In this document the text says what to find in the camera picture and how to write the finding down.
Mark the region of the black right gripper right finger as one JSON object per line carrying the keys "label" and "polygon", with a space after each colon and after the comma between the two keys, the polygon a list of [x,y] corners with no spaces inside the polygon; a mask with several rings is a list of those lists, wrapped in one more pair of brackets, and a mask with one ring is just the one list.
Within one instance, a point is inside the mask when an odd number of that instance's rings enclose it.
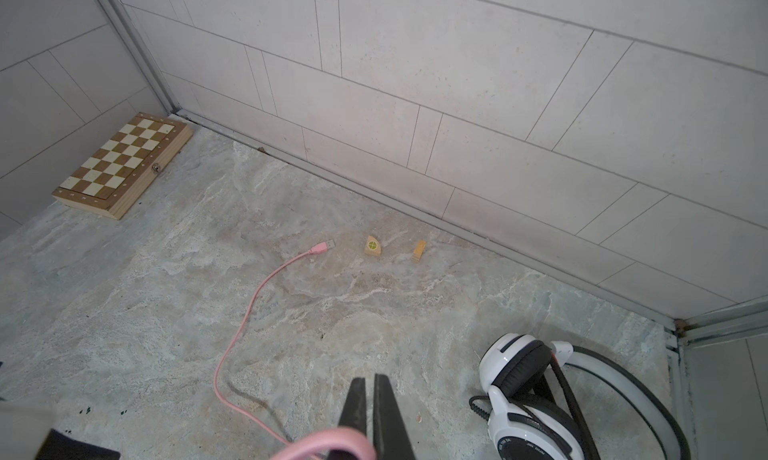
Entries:
{"label": "black right gripper right finger", "polygon": [[392,384],[387,375],[374,376],[373,445],[378,460],[415,460]]}

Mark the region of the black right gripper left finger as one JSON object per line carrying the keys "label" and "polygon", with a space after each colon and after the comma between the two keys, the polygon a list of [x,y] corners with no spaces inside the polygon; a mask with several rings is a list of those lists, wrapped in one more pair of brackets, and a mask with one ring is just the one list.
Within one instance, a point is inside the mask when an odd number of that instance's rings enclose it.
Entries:
{"label": "black right gripper left finger", "polygon": [[355,377],[349,385],[334,440],[327,459],[367,459],[366,381]]}

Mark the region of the white black headphones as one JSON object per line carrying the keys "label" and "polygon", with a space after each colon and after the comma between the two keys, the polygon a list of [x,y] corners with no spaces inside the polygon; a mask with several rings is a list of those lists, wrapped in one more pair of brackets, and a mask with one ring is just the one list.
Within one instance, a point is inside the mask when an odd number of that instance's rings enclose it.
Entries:
{"label": "white black headphones", "polygon": [[479,363],[483,393],[469,406],[487,422],[502,459],[598,459],[594,437],[562,367],[585,371],[611,387],[640,415],[666,459],[689,459],[686,436],[670,411],[639,379],[609,358],[566,341],[507,333]]}

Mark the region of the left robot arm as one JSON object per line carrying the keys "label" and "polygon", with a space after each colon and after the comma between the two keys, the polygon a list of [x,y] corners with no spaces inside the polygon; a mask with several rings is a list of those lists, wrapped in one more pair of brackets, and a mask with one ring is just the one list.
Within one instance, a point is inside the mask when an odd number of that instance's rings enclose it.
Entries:
{"label": "left robot arm", "polygon": [[121,453],[55,430],[48,410],[1,399],[1,458],[112,460]]}

